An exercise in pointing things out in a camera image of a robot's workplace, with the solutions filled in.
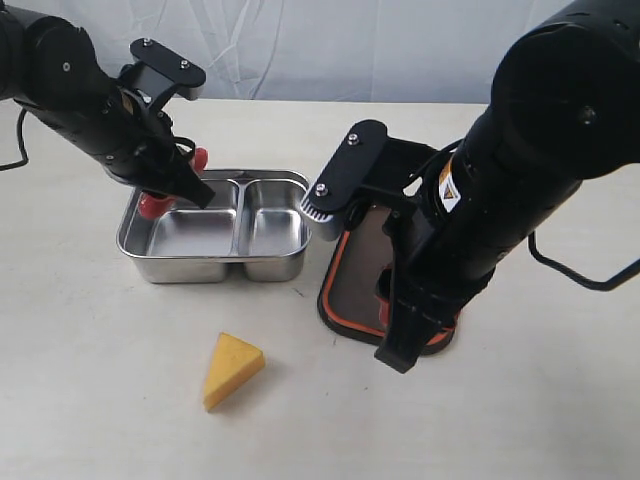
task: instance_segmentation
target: white table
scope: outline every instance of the white table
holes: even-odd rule
[[[311,177],[356,121],[442,147],[464,105],[174,101],[210,168]],[[17,109],[0,153],[17,158]],[[145,283],[115,245],[129,190],[29,118],[32,163],[0,174],[0,478],[634,479],[640,281],[590,293],[520,247],[446,353],[402,376],[336,337],[315,300],[333,245],[288,284]],[[583,187],[540,245],[604,278],[636,258],[640,172]],[[268,367],[215,414],[201,388],[220,331]]]

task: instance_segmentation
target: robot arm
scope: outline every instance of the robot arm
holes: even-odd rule
[[[87,32],[66,20],[5,6],[0,0],[0,100],[26,112],[97,160],[115,180],[157,199],[182,197],[201,208],[214,193],[194,172],[195,144],[175,137],[162,111],[174,94],[195,100],[203,70],[149,39],[131,45],[137,59],[110,78]]]
[[[577,0],[511,48],[490,106],[462,141],[437,152],[388,137],[380,122],[350,130],[301,210],[332,240],[372,204],[392,209],[379,360],[409,370],[527,237],[539,260],[560,269],[535,249],[535,229],[583,180],[637,161],[639,40],[636,0]],[[404,195],[418,178],[418,193]],[[639,270],[636,262],[610,282],[581,283],[608,290]]]

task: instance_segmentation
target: divided metal tray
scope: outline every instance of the divided metal tray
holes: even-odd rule
[[[216,192],[200,210],[177,201],[157,220],[138,214],[134,191],[118,246],[151,283],[215,283],[233,263],[250,280],[285,282],[300,274],[311,238],[296,210],[308,188],[300,174],[279,170],[205,170]]]

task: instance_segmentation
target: warning label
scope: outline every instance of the warning label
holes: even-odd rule
[[[440,192],[442,205],[448,213],[451,213],[462,198],[456,184],[453,182],[453,175],[451,174],[451,160],[449,160],[440,174],[440,186],[438,190]]]

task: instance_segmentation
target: white backdrop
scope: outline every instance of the white backdrop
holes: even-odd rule
[[[111,74],[148,36],[206,69],[208,97],[393,102],[485,102],[509,46],[568,3],[13,0],[85,27]]]

